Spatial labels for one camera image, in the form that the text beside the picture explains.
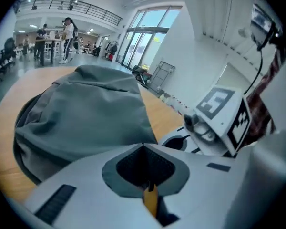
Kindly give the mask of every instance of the gray floor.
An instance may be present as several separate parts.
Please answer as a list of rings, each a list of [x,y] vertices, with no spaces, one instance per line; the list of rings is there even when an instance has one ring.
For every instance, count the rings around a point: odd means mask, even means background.
[[[69,55],[69,60],[71,58],[73,59],[67,64],[58,64],[60,58],[54,59],[53,65],[50,65],[49,60],[45,60],[44,67],[53,67],[53,66],[68,67],[68,66],[79,66],[83,64],[93,64],[131,73],[128,69],[121,66],[117,62],[110,62],[105,59],[93,57],[90,55],[72,53]],[[0,78],[3,80],[2,82],[0,81],[0,102],[3,99],[4,95],[6,94],[6,92],[11,88],[11,86],[13,86],[13,84],[20,77],[22,77],[25,72],[27,72],[30,69],[42,67],[39,65],[38,61],[33,60],[32,54],[28,55],[26,58],[21,57],[20,59],[16,59],[15,62],[16,64],[12,66],[11,69],[9,69],[5,75],[0,76]]]

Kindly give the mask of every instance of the black cable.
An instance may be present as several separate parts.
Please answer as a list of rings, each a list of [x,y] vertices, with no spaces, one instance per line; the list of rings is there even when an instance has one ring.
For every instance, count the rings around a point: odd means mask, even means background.
[[[246,93],[249,91],[249,89],[251,88],[251,86],[253,85],[253,83],[256,81],[257,77],[259,76],[259,74],[261,73],[262,70],[262,66],[263,66],[263,54],[262,54],[262,50],[260,50],[261,52],[261,63],[259,65],[259,69],[257,71],[256,77],[254,78],[254,80],[252,81],[251,85],[248,87],[248,89],[244,92],[244,95],[246,95]]]

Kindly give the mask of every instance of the metal rack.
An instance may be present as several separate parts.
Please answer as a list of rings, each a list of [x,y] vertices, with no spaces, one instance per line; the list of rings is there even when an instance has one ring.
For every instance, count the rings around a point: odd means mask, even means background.
[[[166,80],[168,75],[172,74],[175,71],[175,68],[175,66],[160,61],[160,63],[157,65],[157,69],[150,78],[151,82],[149,83],[148,87],[157,93],[161,91],[164,81]]]

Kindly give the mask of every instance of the railing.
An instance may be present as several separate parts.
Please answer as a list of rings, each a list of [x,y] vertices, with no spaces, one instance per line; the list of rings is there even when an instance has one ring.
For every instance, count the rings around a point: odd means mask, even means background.
[[[18,11],[23,10],[71,10],[75,12],[85,13],[101,20],[107,21],[113,25],[118,25],[122,18],[105,9],[99,8],[85,2],[75,2],[75,0],[31,0],[31,2],[22,1]]]

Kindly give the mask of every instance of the round wooden table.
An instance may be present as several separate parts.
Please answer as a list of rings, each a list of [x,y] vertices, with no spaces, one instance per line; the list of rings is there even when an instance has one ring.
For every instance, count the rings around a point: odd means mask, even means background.
[[[24,104],[46,90],[56,79],[75,67],[46,67],[27,71],[6,93],[0,103],[0,188],[18,202],[36,187],[18,167],[13,154],[14,125]],[[141,96],[157,140],[183,124],[181,116],[140,86]]]

